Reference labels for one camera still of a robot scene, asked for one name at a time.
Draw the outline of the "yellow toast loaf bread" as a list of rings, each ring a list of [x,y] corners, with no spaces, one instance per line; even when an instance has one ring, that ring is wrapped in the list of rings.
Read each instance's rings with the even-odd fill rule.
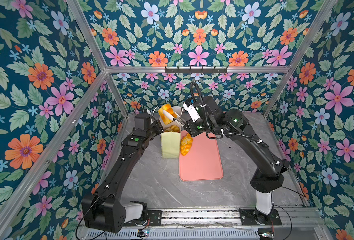
[[[158,114],[165,125],[172,123],[174,119],[179,117],[170,104],[161,106],[158,110]]]

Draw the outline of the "small round yellow bun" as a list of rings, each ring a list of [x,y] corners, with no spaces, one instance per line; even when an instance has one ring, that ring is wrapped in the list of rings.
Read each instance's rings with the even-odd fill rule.
[[[174,132],[174,133],[179,133],[180,131],[181,131],[180,127],[177,125],[171,125],[164,130],[164,132]]]

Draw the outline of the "white and green paper bag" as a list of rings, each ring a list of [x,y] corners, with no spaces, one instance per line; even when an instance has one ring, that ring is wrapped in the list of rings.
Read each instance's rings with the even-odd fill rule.
[[[180,107],[172,107],[174,112],[180,117],[178,114],[178,111],[181,111]],[[168,125],[165,125],[159,114],[158,114],[158,120],[160,120],[161,124],[163,125],[164,130],[171,126],[171,125],[177,125],[180,127],[181,130],[181,125],[176,122],[172,122]],[[161,150],[162,150],[162,157],[164,159],[170,159],[170,158],[178,158],[180,155],[180,140],[181,140],[181,131],[179,133],[174,133],[174,132],[163,132],[161,134]]]

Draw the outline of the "long braided bread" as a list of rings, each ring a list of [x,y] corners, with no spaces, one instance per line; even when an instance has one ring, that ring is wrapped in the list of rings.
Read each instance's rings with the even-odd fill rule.
[[[180,154],[182,156],[186,156],[188,152],[191,150],[192,145],[193,145],[192,136],[189,133],[185,134],[180,142]]]

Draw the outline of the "steel tongs with white tips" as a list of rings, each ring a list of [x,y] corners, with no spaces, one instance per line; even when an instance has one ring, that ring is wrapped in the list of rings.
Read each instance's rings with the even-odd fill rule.
[[[172,114],[170,114],[166,110],[163,110],[163,114],[165,117],[167,117],[167,119],[169,119],[172,122],[179,123],[181,126],[183,126],[185,124],[185,122],[180,117],[174,117]]]

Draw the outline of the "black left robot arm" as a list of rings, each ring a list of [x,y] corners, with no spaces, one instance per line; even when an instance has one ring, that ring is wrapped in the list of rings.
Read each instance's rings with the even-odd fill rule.
[[[132,201],[126,205],[120,199],[132,170],[143,156],[154,137],[163,133],[163,127],[148,113],[134,118],[135,126],[121,144],[121,151],[107,177],[91,195],[82,199],[85,226],[105,232],[118,233],[124,224],[144,224],[148,207],[144,202]]]

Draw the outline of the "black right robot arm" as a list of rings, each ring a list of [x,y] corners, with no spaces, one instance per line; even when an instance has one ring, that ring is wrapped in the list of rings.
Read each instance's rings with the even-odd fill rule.
[[[255,163],[257,169],[251,179],[257,196],[255,215],[268,218],[274,209],[272,193],[282,187],[288,161],[280,159],[269,149],[240,110],[224,112],[212,97],[189,98],[183,108],[190,116],[184,124],[189,134],[193,137],[200,134],[226,137],[241,147]]]

